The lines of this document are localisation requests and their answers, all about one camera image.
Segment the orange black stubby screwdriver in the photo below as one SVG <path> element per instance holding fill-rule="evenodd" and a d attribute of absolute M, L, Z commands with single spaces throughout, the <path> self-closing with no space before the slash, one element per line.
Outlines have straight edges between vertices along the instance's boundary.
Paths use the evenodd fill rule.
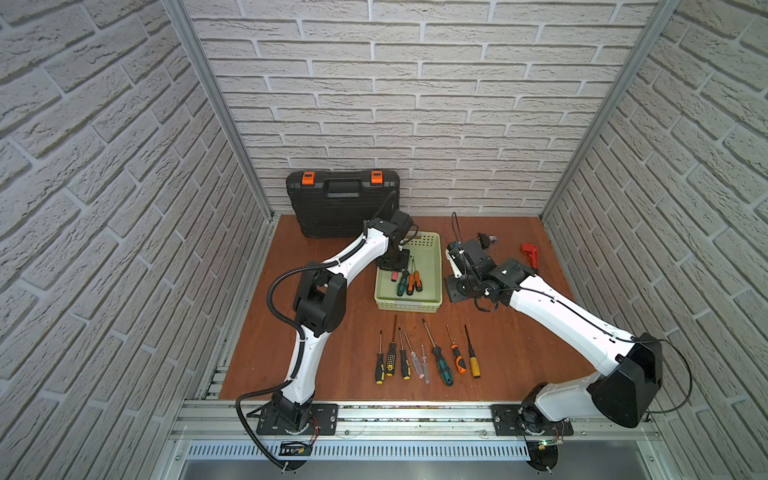
<path fill-rule="evenodd" d="M 410 275 L 406 294 L 408 296 L 411 296 L 414 294 L 415 291 L 421 291 L 421 290 L 422 290 L 422 285 L 421 285 L 420 275 L 417 271 L 415 271 Z"/>

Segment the orange black curved screwdriver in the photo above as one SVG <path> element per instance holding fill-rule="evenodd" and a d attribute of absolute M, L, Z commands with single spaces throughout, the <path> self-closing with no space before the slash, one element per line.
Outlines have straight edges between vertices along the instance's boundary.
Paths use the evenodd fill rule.
<path fill-rule="evenodd" d="M 464 357 L 460 352 L 458 342 L 455 340 L 454 336 L 452 335 L 449 326 L 446 326 L 446 330 L 449 336 L 449 340 L 451 342 L 451 352 L 454 357 L 454 363 L 457 368 L 457 371 L 459 374 L 465 374 L 467 372 L 467 367 L 466 367 Z"/>

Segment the yellow handle screwdriver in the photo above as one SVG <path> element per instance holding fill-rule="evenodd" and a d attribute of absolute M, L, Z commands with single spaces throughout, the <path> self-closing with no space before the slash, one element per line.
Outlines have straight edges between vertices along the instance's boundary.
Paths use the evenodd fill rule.
<path fill-rule="evenodd" d="M 471 342 L 468 326 L 464 325 L 464 330 L 467 338 L 468 343 L 468 352 L 469 352 L 469 360 L 470 360 L 470 371 L 471 375 L 475 379 L 479 379 L 481 377 L 481 370 L 479 366 L 479 361 L 477 359 L 475 350 L 473 348 L 473 344 Z"/>

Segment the orange handle screwdriver slim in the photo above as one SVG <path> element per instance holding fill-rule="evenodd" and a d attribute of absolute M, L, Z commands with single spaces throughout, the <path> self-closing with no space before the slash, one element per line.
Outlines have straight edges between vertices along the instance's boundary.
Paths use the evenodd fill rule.
<path fill-rule="evenodd" d="M 412 260 L 413 269 L 408 281 L 408 287 L 407 287 L 408 295 L 413 295 L 415 292 L 421 292 L 423 290 L 423 285 L 420 278 L 420 273 L 416 266 L 415 258 L 412 257 L 411 260 Z"/>

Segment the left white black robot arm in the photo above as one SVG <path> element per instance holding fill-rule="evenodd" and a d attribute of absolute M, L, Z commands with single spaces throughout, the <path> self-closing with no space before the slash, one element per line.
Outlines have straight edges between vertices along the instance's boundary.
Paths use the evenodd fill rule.
<path fill-rule="evenodd" d="M 337 255 L 290 270 L 270 286 L 270 312 L 297 331 L 288 375 L 272 396 L 272 404 L 289 430 L 300 432 L 309 423 L 316 373 L 331 332 L 345 316 L 347 287 L 372 262 L 382 270 L 405 268 L 409 252 L 400 243 L 412 225 L 412 218 L 400 210 L 388 220 L 368 220 L 363 232 Z M 295 318 L 290 319 L 278 312 L 272 296 L 279 283 L 297 273 L 301 278 L 293 302 Z"/>

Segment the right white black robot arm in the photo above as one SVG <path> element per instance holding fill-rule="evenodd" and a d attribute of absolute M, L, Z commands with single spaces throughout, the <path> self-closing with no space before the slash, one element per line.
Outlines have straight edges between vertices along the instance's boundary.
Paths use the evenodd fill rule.
<path fill-rule="evenodd" d="M 549 286 L 537 272 L 514 260 L 496 264 L 476 240 L 452 242 L 446 257 L 453 270 L 446 288 L 453 302 L 485 298 L 531 317 L 566 341 L 595 372 L 560 384 L 542 383 L 518 411 L 521 429 L 543 434 L 549 424 L 601 414 L 636 427 L 662 385 L 662 346 L 614 327 Z"/>

